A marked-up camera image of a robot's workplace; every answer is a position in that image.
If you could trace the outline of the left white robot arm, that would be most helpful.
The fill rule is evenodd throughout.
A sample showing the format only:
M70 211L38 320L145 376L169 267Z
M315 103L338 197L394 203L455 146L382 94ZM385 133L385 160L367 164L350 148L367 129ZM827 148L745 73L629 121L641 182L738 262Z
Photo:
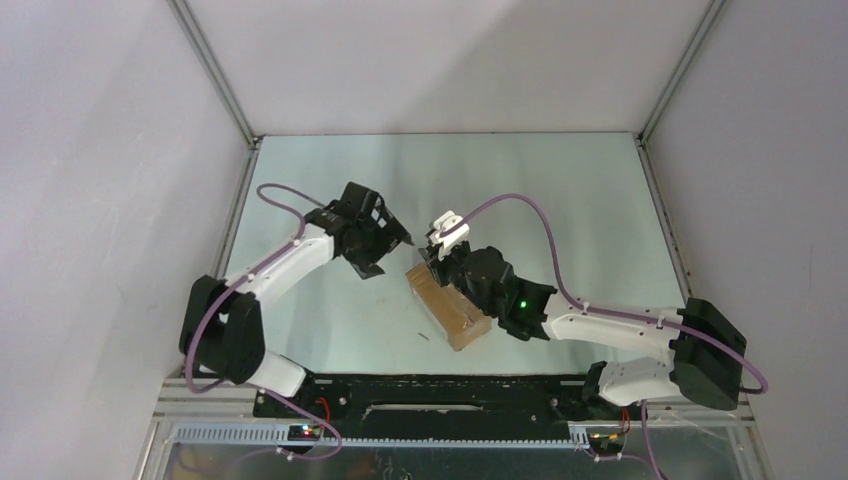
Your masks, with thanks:
M316 403L316 390L306 382L310 371L275 353L266 344L263 314L313 271L342 258L367 280L383 274L383 257L410 232L387 207L383 196L355 182L341 196L301 213L288 205L297 225L281 246L254 265L225 278L203 275L190 289L178 348L185 357L189 389L205 393L194 375L204 368L219 383L249 384L277 394L278 404L292 416L304 416Z

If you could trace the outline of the brown cardboard express box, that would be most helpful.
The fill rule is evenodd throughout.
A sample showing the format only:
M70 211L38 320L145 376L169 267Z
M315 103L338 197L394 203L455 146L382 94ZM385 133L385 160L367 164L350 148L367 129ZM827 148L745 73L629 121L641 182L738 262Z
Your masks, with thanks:
M408 270L406 279L453 351L462 351L491 331L492 319L453 286L440 286L424 263Z

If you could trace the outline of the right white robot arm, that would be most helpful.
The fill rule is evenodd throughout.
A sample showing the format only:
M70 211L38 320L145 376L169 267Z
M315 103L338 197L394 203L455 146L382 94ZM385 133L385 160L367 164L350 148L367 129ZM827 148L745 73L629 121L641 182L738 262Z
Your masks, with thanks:
M738 405L747 340L707 300L615 312L587 302L573 305L555 287L517 276L494 247L472 249L463 241L447 254L437 246L419 253L438 287L456 291L520 341L582 341L637 353L635 360L591 365L581 402L593 417L677 396L713 410Z

